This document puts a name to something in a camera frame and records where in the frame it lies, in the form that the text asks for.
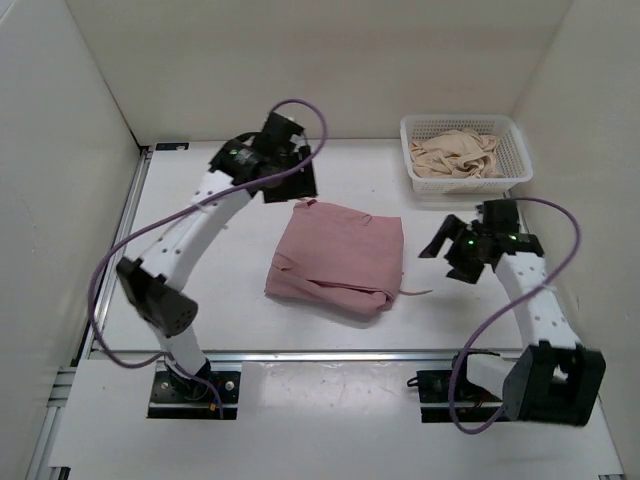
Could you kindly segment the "pink trousers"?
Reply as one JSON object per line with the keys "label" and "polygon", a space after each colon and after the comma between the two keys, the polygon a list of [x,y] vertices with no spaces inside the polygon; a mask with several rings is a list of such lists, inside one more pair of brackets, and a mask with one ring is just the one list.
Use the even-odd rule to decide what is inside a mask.
{"label": "pink trousers", "polygon": [[374,317],[402,288],[404,232],[399,217],[375,216],[316,200],[297,203],[275,249],[265,294]]}

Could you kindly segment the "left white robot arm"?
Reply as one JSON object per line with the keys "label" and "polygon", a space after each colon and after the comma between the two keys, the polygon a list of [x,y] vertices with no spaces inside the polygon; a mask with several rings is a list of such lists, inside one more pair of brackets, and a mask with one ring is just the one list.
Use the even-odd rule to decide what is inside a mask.
{"label": "left white robot arm", "polygon": [[223,144],[192,195],[195,209],[170,223],[138,258],[121,258],[116,272],[125,296],[147,323],[161,348],[170,384],[190,401],[208,401],[211,368],[192,324],[196,301],[184,294],[189,276],[231,218],[257,193],[276,203],[317,193],[314,173],[305,165],[311,147],[305,130],[278,113],[262,129]]}

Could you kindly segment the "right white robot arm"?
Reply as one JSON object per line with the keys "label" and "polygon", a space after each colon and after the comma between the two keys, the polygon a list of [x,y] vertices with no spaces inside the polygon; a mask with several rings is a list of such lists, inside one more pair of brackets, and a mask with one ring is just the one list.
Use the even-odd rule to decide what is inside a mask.
{"label": "right white robot arm", "polygon": [[[501,418],[583,427],[590,420],[606,370],[602,352],[584,346],[552,289],[581,246],[577,219],[564,207],[556,208],[570,221],[574,243],[565,259],[550,270],[538,237],[521,229],[519,201],[485,201],[477,206],[478,217],[471,222],[447,215],[420,253],[431,259],[448,244],[444,254],[450,267],[448,278],[474,284],[484,269],[490,268],[509,299],[471,334],[452,364],[447,390],[449,416],[467,435],[480,434]],[[508,312],[515,316],[523,347],[515,362],[474,347]],[[455,396],[470,400],[482,390],[499,399],[501,405],[484,424],[466,427],[458,415]]]}

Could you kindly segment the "beige trousers in basket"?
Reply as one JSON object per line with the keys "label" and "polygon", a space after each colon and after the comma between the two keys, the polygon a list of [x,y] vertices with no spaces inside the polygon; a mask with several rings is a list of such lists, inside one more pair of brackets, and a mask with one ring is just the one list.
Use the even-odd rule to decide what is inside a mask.
{"label": "beige trousers in basket", "polygon": [[448,130],[428,140],[411,141],[409,152],[414,173],[420,178],[503,178],[496,149],[500,139],[473,129]]}

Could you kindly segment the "white plastic basket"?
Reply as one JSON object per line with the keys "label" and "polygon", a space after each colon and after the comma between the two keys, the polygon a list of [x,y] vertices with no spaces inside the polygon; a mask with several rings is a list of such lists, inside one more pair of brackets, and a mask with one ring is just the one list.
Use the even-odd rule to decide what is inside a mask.
{"label": "white plastic basket", "polygon": [[534,176],[522,135],[504,115],[408,115],[400,138],[412,188],[423,196],[503,194]]}

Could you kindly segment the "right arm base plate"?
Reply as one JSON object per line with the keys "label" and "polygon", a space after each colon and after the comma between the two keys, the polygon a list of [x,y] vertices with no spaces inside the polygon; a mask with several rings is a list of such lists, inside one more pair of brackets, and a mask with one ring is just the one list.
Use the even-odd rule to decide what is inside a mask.
{"label": "right arm base plate", "polygon": [[[448,387],[450,370],[419,370],[406,386],[419,396],[421,422],[450,423]],[[456,413],[461,423],[485,423],[501,406],[501,401],[481,387],[460,379],[454,393]]]}

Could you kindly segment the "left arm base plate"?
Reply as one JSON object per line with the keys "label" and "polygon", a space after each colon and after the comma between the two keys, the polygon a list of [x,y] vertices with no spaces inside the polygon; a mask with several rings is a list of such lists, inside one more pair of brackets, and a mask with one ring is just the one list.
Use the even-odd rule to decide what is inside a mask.
{"label": "left arm base plate", "polygon": [[149,419],[235,420],[238,412],[241,372],[212,371],[209,383],[218,393],[222,408],[211,390],[200,382],[156,367],[147,407]]}

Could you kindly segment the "aluminium rail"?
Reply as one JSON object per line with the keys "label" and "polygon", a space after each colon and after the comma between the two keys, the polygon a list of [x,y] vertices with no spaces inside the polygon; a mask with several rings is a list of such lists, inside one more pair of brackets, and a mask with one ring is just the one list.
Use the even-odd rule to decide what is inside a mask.
{"label": "aluminium rail", "polygon": [[[492,350],[508,360],[517,359],[521,351]],[[306,350],[306,351],[208,351],[205,356],[215,363],[248,362],[391,362],[447,361],[457,350]],[[126,362],[141,362],[155,355],[151,351],[120,351],[116,356]],[[101,350],[88,354],[90,360],[109,360]]]}

